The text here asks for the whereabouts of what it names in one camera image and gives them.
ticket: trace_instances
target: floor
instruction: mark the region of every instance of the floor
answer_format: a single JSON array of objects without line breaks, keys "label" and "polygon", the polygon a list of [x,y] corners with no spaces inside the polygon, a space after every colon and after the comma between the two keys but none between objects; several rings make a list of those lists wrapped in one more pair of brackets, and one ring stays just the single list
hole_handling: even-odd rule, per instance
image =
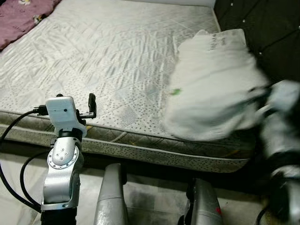
[{"label": "floor", "polygon": [[[0,154],[2,169],[14,190],[21,193],[19,172],[26,157]],[[47,169],[45,161],[35,159],[26,169],[25,184],[31,196],[41,200]],[[104,171],[84,168],[77,213],[78,225],[92,225]],[[131,225],[176,225],[184,213],[185,183],[129,174],[124,186],[125,202]],[[262,209],[255,195],[216,189],[224,225],[254,225]],[[39,215],[18,202],[0,183],[0,218],[6,225],[38,225]]]}]

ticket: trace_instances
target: white cloth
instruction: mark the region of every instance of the white cloth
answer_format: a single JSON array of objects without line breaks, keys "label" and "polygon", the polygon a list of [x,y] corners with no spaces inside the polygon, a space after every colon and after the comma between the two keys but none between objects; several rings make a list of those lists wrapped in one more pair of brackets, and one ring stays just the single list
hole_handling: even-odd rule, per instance
[{"label": "white cloth", "polygon": [[268,85],[248,52],[243,30],[204,30],[179,47],[165,127],[176,137],[212,141],[256,124],[254,99]]}]

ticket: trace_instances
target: pink blanket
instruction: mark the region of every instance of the pink blanket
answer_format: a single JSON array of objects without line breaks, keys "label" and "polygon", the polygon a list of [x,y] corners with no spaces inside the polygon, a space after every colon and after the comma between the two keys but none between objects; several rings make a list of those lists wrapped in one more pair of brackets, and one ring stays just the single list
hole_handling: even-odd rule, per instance
[{"label": "pink blanket", "polygon": [[60,1],[6,0],[0,6],[0,51],[48,16]]}]

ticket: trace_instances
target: black connector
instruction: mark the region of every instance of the black connector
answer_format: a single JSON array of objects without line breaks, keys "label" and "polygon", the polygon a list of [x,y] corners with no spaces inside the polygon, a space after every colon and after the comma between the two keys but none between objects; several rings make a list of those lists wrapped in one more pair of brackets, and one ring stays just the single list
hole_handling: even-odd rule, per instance
[{"label": "black connector", "polygon": [[33,110],[34,113],[38,113],[38,116],[47,116],[48,115],[48,111],[47,111],[47,107],[46,105],[39,105],[37,107],[34,107]]}]

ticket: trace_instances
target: patterned fabric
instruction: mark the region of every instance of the patterned fabric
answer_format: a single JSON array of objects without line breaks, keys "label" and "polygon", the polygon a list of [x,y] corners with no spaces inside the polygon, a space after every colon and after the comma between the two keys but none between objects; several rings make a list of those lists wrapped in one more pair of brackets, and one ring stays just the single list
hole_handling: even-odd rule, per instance
[{"label": "patterned fabric", "polygon": [[[0,127],[16,117],[12,112],[24,113],[58,93],[72,96],[83,112],[93,92],[98,117],[87,121],[84,151],[205,171],[239,169],[247,161],[239,158],[253,154],[251,133],[192,143],[176,140],[163,126],[177,47],[201,29],[218,30],[211,8],[63,0],[0,54]],[[27,117],[9,138],[48,146],[52,132],[49,120]]]},{"label": "patterned fabric", "polygon": [[48,16],[61,0],[0,0],[0,51]]}]

